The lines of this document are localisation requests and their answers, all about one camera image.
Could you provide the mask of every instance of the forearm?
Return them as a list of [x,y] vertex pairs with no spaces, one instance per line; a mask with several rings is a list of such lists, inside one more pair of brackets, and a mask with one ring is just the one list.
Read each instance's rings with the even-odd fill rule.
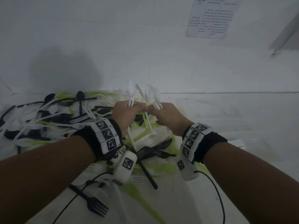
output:
[[250,223],[299,219],[299,183],[267,162],[222,142],[207,152],[204,164]]
[[1,161],[0,222],[25,223],[94,160],[88,143],[73,136]]

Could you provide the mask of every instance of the person's left arm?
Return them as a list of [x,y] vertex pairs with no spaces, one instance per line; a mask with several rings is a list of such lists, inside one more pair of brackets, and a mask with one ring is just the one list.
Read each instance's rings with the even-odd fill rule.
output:
[[[145,104],[115,104],[111,118],[121,134]],[[81,136],[41,146],[0,161],[0,223],[24,224],[65,190],[96,159]]]

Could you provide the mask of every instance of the wristband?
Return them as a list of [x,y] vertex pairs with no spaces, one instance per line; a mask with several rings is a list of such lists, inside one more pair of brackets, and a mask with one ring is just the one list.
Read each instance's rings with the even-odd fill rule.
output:
[[117,151],[115,149],[123,145],[121,130],[114,120],[102,118],[87,124],[89,126],[76,131],[73,135],[79,135],[86,140],[96,157],[95,162],[111,158]]
[[191,163],[195,161],[203,163],[208,150],[218,142],[227,142],[227,140],[214,132],[210,126],[196,123],[185,130],[180,152]]

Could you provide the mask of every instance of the person's right arm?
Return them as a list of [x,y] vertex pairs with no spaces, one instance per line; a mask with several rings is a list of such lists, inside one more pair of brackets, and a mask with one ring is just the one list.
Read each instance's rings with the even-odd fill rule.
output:
[[[182,136],[193,124],[171,103],[145,111]],[[211,147],[203,162],[219,186],[250,223],[297,223],[299,183],[260,158],[227,142]]]

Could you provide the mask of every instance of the paper sheet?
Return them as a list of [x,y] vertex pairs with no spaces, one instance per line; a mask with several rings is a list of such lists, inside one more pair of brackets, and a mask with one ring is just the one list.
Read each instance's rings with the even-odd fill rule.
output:
[[224,38],[237,0],[194,0],[186,37]]

